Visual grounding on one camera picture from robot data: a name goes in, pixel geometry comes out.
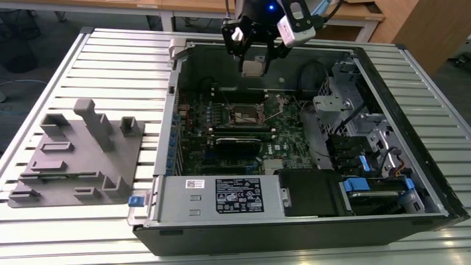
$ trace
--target table leg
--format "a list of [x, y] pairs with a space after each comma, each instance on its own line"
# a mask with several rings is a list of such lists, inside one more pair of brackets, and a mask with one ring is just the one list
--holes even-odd
[[360, 30], [358, 36], [356, 37], [356, 40], [354, 40], [356, 42], [366, 43], [369, 41], [369, 38], [373, 35], [377, 24], [378, 22], [374, 20], [365, 22], [365, 25]]
[[156, 15], [146, 15], [148, 29], [154, 31], [161, 31], [161, 19]]
[[65, 12], [54, 11], [53, 13], [56, 14], [58, 22], [65, 22], [66, 21]]
[[5, 94], [0, 91], [0, 103], [6, 100]]
[[189, 18], [188, 18], [188, 17], [184, 17], [182, 19], [184, 19], [184, 26], [185, 26], [185, 27], [192, 26], [192, 25], [190, 25], [190, 22], [189, 22]]
[[162, 31], [172, 32], [174, 30], [174, 17], [172, 11], [160, 11]]

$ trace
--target blue latch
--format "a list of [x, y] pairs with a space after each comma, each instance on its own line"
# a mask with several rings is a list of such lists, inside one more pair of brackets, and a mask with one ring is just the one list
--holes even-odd
[[370, 171], [365, 156], [360, 156], [360, 161], [361, 161], [362, 169], [365, 170], [365, 172]]
[[321, 15], [325, 13], [329, 5], [330, 5], [332, 0], [321, 0], [321, 2], [317, 4], [314, 9], [310, 12], [310, 15]]
[[349, 178], [344, 181], [345, 192], [358, 192], [369, 190], [369, 185], [365, 178]]
[[144, 207], [144, 203], [145, 203], [145, 197], [142, 196], [130, 196], [126, 204], [129, 207]]
[[405, 186], [408, 189], [414, 189], [413, 181], [412, 179], [406, 178], [405, 179]]

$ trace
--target black cable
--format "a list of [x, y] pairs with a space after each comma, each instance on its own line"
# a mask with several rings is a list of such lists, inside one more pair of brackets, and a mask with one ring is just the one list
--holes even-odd
[[205, 30], [208, 28], [212, 21], [213, 21], [213, 18], [209, 19], [209, 22], [206, 23], [206, 25], [204, 26], [204, 28], [201, 30]]
[[341, 7], [342, 4], [344, 4], [344, 0], [340, 0], [338, 3], [337, 3], [337, 5], [336, 5], [336, 7], [333, 8], [330, 14], [324, 18], [324, 23], [325, 23], [326, 21], [329, 21], [329, 19], [330, 19], [332, 16], [336, 14], [336, 12], [338, 11], [338, 9], [340, 9], [340, 7]]
[[226, 100], [226, 97], [225, 97], [225, 94], [224, 94], [222, 89], [221, 89], [221, 88], [218, 88], [218, 91], [220, 91], [220, 93], [222, 94], [222, 97], [224, 97], [224, 100], [225, 100], [226, 106], [228, 106], [228, 107], [230, 107], [230, 103], [229, 103], [229, 101]]
[[210, 80], [210, 83], [213, 83], [216, 80], [212, 76], [204, 76], [196, 83], [196, 89], [198, 92], [202, 90], [202, 84], [205, 80]]
[[180, 17], [182, 19], [184, 22], [189, 23], [189, 22], [196, 22], [198, 21], [200, 18], [194, 18], [194, 19], [190, 19], [190, 18], [184, 18], [184, 17]]
[[405, 167], [405, 162], [404, 160], [401, 160], [401, 158], [398, 157], [398, 155], [396, 155], [396, 159], [398, 160], [400, 162], [400, 165], [394, 168], [394, 170], [392, 171], [392, 174], [390, 176], [394, 176], [397, 171], [401, 170], [404, 167]]
[[229, 0], [225, 0], [225, 17], [226, 17], [226, 18], [230, 18]]
[[337, 131], [340, 130], [340, 128], [342, 126], [345, 126], [345, 124], [354, 118], [356, 115], [358, 115], [361, 109], [366, 106], [366, 103], [362, 101], [361, 105], [358, 105], [358, 107], [353, 110], [353, 112], [350, 113], [350, 115], [346, 117], [346, 119], [344, 119], [344, 121], [338, 124], [338, 126], [336, 127], [333, 134], [337, 133]]
[[320, 156], [324, 156], [324, 157], [328, 157], [328, 158], [332, 158], [330, 156], [328, 156], [328, 155], [324, 155], [322, 153], [318, 153], [316, 150], [312, 150], [317, 155], [320, 155]]
[[305, 71], [305, 68], [309, 65], [318, 65], [322, 68], [324, 74], [325, 74], [325, 78], [329, 77], [329, 72], [326, 70], [325, 65], [317, 60], [317, 59], [310, 59], [309, 61], [306, 61], [304, 64], [300, 65], [298, 69], [297, 69], [297, 76], [296, 76], [296, 92], [298, 93], [302, 89], [301, 89], [301, 80], [302, 80], [302, 73]]
[[385, 150], [385, 153], [384, 153], [384, 155], [382, 155], [382, 157], [381, 157], [381, 161], [380, 161], [380, 164], [378, 164], [380, 166], [377, 167], [376, 178], [378, 178], [380, 175], [381, 175], [381, 173], [382, 173], [382, 167], [384, 167], [385, 159], [388, 158], [388, 153], [390, 153], [390, 151], [392, 151], [393, 149], [397, 149], [397, 147], [390, 146], [390, 147]]

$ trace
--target warning symbol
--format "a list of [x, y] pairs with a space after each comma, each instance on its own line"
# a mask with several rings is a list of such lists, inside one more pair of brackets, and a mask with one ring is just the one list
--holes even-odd
[[217, 201], [224, 202], [225, 201], [225, 193], [217, 193]]
[[228, 193], [225, 198], [226, 198], [228, 202], [234, 202], [234, 201], [237, 201], [237, 194], [236, 193]]

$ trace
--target cable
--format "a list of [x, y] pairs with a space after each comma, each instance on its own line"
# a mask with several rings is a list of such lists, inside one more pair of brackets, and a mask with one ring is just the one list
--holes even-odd
[[224, 94], [224, 91], [221, 90], [221, 88], [218, 88], [218, 91], [220, 91], [220, 93], [222, 94], [224, 100], [225, 100], [225, 102], [226, 102], [226, 106], [230, 107], [230, 103], [229, 103], [229, 101], [226, 100], [226, 97], [225, 97], [225, 94]]
[[32, 79], [21, 79], [21, 80], [12, 80], [12, 81], [8, 81], [2, 84], [0, 84], [0, 87], [4, 86], [5, 84], [10, 84], [10, 83], [16, 83], [16, 82], [37, 82], [37, 83], [41, 83], [41, 84], [45, 84], [46, 85], [46, 82], [41, 81], [41, 80], [32, 80]]
[[186, 18], [186, 17], [180, 17], [185, 22], [188, 21], [192, 21], [192, 22], [196, 22], [198, 21], [200, 18], [196, 18], [196, 19], [190, 19], [190, 18]]
[[353, 112], [350, 113], [350, 115], [346, 117], [346, 119], [344, 119], [344, 121], [338, 124], [338, 126], [336, 127], [336, 129], [333, 130], [333, 134], [337, 134], [337, 131], [340, 130], [340, 128], [342, 126], [345, 126], [345, 124], [354, 118], [356, 115], [358, 115], [361, 109], [366, 106], [366, 103], [362, 101], [361, 105], [358, 105], [358, 107], [353, 110]]
[[274, 116], [277, 116], [277, 115], [280, 115], [282, 112], [277, 112], [277, 113], [274, 113], [272, 116], [269, 116], [266, 119], [264, 119], [262, 120], [262, 122], [265, 122], [266, 120], [269, 120], [272, 117], [274, 117]]
[[398, 155], [396, 156], [396, 159], [398, 160], [400, 162], [400, 165], [396, 167], [396, 169], [393, 170], [390, 176], [396, 176], [398, 174], [398, 171], [404, 169], [405, 167], [405, 162], [404, 160], [401, 160], [401, 158], [398, 157]]
[[300, 109], [302, 109], [302, 107], [301, 107], [301, 105], [298, 104], [297, 99], [296, 99], [294, 96], [293, 96], [293, 100], [294, 100], [294, 102], [296, 102], [297, 107], [298, 107]]
[[305, 102], [302, 103], [301, 112], [302, 112], [302, 110], [304, 110], [305, 104], [308, 104], [308, 101], [305, 101]]
[[326, 21], [329, 21], [329, 19], [330, 19], [332, 16], [336, 14], [336, 12], [338, 11], [338, 9], [340, 9], [340, 7], [341, 7], [342, 4], [344, 4], [344, 0], [340, 0], [338, 3], [337, 3], [337, 5], [336, 5], [336, 7], [333, 8], [330, 14], [328, 14], [328, 16], [324, 18], [324, 23], [325, 23]]
[[210, 83], [214, 83], [214, 81], [216, 81], [212, 76], [202, 77], [196, 83], [196, 89], [198, 92], [201, 92], [201, 90], [202, 90], [202, 84], [204, 84], [205, 80], [210, 80]]
[[313, 151], [317, 155], [320, 155], [320, 156], [324, 156], [324, 157], [328, 157], [328, 158], [333, 158], [332, 156], [324, 155], [322, 153], [317, 152], [317, 151], [316, 151], [316, 150], [313, 150], [313, 149], [312, 149], [312, 151]]
[[388, 158], [388, 153], [390, 153], [390, 151], [393, 149], [397, 149], [397, 147], [394, 146], [390, 146], [386, 150], [385, 150], [385, 153], [381, 157], [381, 160], [380, 160], [380, 166], [377, 167], [377, 173], [376, 173], [376, 177], [378, 177], [381, 175], [381, 172], [382, 172], [382, 167], [384, 167], [384, 163], [385, 163], [385, 159]]
[[10, 114], [10, 115], [20, 115], [20, 114], [26, 114], [28, 112], [4, 112], [2, 110], [0, 110], [0, 113]]
[[[36, 82], [36, 83], [41, 83], [41, 84], [45, 84], [45, 85], [46, 85], [46, 82], [44, 82], [44, 81], [41, 81], [41, 80], [21, 79], [21, 80], [12, 80], [12, 81], [8, 81], [8, 82], [0, 84], [0, 87], [4, 86], [4, 85], [6, 85], [6, 84], [16, 83], [16, 82]], [[10, 115], [20, 115], [20, 114], [26, 114], [28, 112], [5, 112], [5, 111], [0, 110], [0, 113], [2, 113], [2, 114], [10, 114]]]
[[225, 0], [225, 18], [230, 18], [229, 0]]
[[320, 156], [324, 156], [324, 157], [332, 158], [330, 156], [324, 155], [322, 153], [318, 153], [318, 152], [317, 152], [316, 150], [313, 150], [313, 149], [312, 149], [312, 151], [313, 151], [317, 155], [320, 155]]
[[213, 21], [213, 18], [209, 19], [209, 22], [206, 23], [206, 25], [204, 26], [202, 29], [200, 29], [197, 32], [201, 33], [202, 30], [205, 30], [210, 24], [210, 22]]
[[309, 65], [318, 65], [322, 68], [322, 71], [325, 73], [325, 78], [328, 79], [329, 77], [329, 72], [326, 70], [325, 65], [317, 60], [317, 59], [310, 59], [309, 61], [306, 61], [304, 64], [300, 65], [298, 69], [297, 69], [297, 77], [296, 77], [296, 91], [300, 92], [301, 91], [301, 80], [302, 80], [302, 73], [305, 68]]

